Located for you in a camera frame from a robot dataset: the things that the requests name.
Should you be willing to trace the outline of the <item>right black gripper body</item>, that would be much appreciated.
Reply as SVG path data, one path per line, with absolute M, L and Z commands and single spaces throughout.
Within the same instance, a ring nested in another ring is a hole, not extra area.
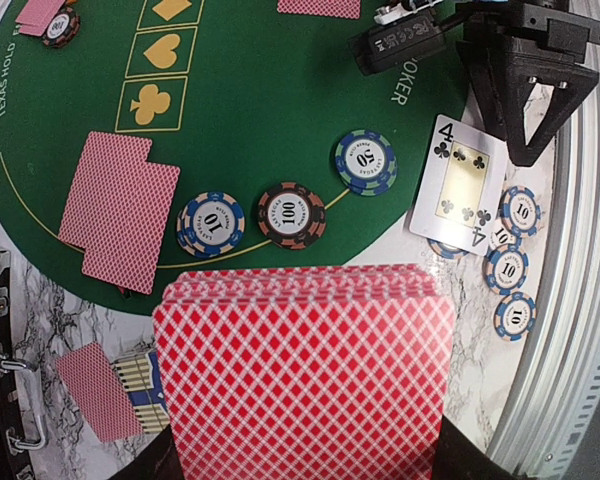
M 459 53 L 482 62 L 582 65 L 588 46 L 600 46 L 600 20 L 571 12 L 567 1 L 461 2 L 439 26 L 443 31 L 461 26 Z

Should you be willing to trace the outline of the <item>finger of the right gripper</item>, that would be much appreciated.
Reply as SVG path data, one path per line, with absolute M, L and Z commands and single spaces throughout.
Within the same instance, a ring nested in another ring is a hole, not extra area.
M 484 130 L 515 166 L 532 166 L 597 87 L 600 74 L 558 59 L 460 41 Z

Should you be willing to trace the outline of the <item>teal chip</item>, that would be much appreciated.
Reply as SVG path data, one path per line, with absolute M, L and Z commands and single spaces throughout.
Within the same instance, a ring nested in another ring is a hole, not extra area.
M 354 130 L 342 137 L 335 147 L 334 163 L 343 183 L 360 196 L 386 193 L 398 176 L 392 145 L 372 130 Z

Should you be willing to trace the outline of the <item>brown chip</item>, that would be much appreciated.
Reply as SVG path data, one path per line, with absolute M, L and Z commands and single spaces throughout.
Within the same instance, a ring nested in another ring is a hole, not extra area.
M 81 18 L 72 7 L 61 8 L 49 23 L 42 35 L 42 42 L 51 48 L 66 46 L 78 34 Z
M 321 198 L 297 182 L 267 189 L 257 205 L 261 232 L 280 248 L 302 250 L 319 240 L 327 226 Z

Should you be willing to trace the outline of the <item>blue chips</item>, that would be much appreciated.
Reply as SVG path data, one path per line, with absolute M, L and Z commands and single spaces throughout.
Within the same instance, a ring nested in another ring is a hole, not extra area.
M 191 199 L 176 217 L 176 239 L 189 254 L 210 259 L 235 248 L 245 233 L 246 218 L 228 193 L 210 191 Z

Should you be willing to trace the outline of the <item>red playing card deck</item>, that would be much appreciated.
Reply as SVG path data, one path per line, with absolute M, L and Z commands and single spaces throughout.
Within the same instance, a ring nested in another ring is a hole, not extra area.
M 416 270 L 166 296 L 153 322 L 184 476 L 430 478 L 455 319 Z

